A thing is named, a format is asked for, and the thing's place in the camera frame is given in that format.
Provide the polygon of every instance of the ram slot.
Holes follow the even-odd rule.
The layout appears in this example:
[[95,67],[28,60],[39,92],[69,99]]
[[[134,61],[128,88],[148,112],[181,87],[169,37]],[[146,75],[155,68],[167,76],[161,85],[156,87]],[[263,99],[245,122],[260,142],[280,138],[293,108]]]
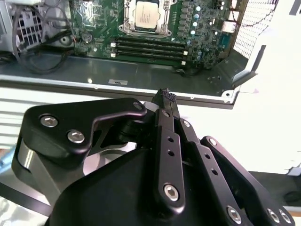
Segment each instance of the ram slot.
[[135,56],[135,57],[144,57],[144,58],[152,58],[152,59],[162,59],[162,60],[171,60],[171,61],[181,61],[182,57],[179,56],[165,56],[153,53],[138,53],[129,50],[118,50],[117,55],[126,55],[126,56]]
[[118,41],[116,45],[122,45],[122,46],[133,46],[133,47],[141,47],[141,48],[156,48],[161,50],[171,50],[171,51],[177,51],[177,52],[183,52],[184,48],[179,47],[171,47],[171,46],[158,46],[158,45],[152,45],[152,44],[146,44],[146,43],[131,43],[131,42],[123,42]]
[[130,37],[115,37],[115,41],[127,41],[132,43],[146,43],[151,45],[162,45],[162,46],[171,46],[171,47],[181,47],[185,48],[185,44],[177,43],[177,42],[167,42],[167,41],[157,41],[157,40],[147,40],[147,39],[138,39],[138,38],[130,38]]
[[137,47],[130,47],[130,46],[117,46],[117,50],[129,50],[129,51],[137,51],[143,53],[153,53],[153,54],[163,54],[163,55],[171,55],[171,56],[182,56],[183,52],[174,52],[162,49],[155,49],[155,48],[137,48]]

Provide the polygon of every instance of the mesh panel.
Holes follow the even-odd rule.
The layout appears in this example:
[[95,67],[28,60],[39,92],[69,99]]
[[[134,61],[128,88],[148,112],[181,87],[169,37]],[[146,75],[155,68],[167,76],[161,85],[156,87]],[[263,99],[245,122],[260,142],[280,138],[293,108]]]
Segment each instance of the mesh panel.
[[32,48],[41,42],[42,22],[35,12],[23,11],[18,22],[19,46]]
[[268,27],[276,2],[276,0],[249,0],[234,45],[234,50],[247,59],[250,58],[256,39]]

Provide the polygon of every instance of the motherboard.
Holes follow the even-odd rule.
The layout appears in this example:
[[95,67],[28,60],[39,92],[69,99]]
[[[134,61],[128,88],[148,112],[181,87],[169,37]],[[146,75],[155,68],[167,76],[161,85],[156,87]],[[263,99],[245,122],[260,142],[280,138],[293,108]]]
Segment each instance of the motherboard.
[[212,68],[235,39],[231,0],[71,0],[75,54]]

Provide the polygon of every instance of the sticker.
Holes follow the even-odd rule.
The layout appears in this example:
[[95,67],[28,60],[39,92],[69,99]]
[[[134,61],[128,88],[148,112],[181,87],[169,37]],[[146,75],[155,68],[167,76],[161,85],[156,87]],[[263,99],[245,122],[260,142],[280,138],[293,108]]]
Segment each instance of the sticker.
[[115,80],[115,79],[110,79],[109,84],[114,84],[114,85],[124,85],[127,86],[127,81],[125,80]]

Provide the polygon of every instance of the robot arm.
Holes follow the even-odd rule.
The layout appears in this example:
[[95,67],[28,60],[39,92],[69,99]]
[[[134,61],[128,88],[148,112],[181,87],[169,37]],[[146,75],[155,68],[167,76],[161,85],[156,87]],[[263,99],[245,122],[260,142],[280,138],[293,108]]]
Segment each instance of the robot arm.
[[[89,175],[105,147],[135,150]],[[294,226],[290,214],[213,137],[198,139],[175,95],[36,106],[21,127],[12,169],[53,207],[49,226]]]

